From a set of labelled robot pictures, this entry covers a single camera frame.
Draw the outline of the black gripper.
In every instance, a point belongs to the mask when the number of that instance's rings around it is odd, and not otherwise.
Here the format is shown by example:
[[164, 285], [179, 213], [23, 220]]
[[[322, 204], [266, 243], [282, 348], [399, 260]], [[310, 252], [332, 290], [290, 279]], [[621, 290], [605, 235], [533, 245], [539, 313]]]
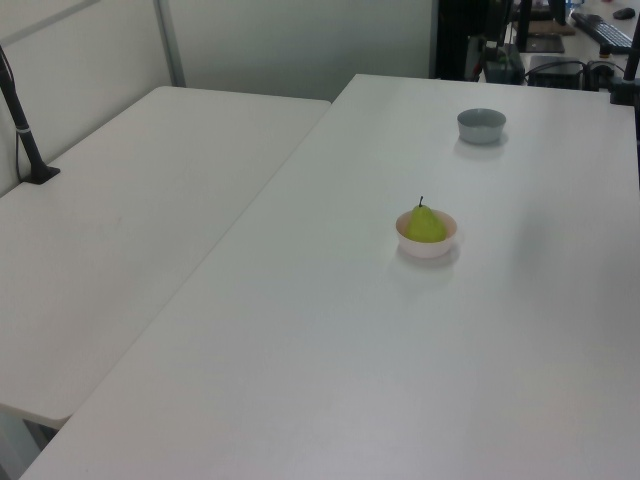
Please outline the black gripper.
[[511, 0], [489, 0], [485, 22], [485, 35], [480, 36], [481, 50], [487, 48], [486, 36], [499, 36], [497, 47], [505, 45], [504, 33], [511, 15]]

